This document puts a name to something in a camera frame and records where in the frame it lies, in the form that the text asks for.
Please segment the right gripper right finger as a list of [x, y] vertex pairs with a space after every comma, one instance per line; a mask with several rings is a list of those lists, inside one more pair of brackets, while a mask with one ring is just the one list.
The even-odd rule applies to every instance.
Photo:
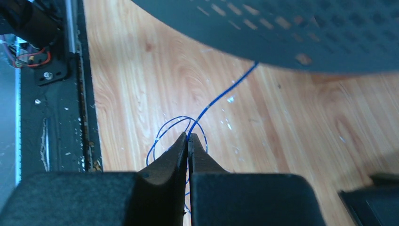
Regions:
[[323, 226], [305, 178], [287, 173], [230, 173], [188, 140], [191, 223], [194, 226]]

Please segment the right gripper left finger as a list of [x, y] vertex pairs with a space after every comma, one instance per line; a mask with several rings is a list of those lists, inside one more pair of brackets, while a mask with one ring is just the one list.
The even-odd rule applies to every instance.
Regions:
[[180, 226], [187, 135], [138, 172], [46, 172], [23, 179], [0, 213], [3, 226]]

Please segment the grey filament spool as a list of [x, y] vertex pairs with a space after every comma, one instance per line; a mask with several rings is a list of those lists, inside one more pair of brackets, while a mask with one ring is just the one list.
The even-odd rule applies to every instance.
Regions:
[[137, 0], [176, 31], [282, 68], [380, 73], [399, 68], [396, 0]]

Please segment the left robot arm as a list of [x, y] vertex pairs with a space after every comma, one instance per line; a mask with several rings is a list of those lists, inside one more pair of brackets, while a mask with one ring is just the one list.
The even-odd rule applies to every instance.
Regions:
[[13, 34], [34, 47], [65, 50], [63, 0], [2, 0], [0, 33]]

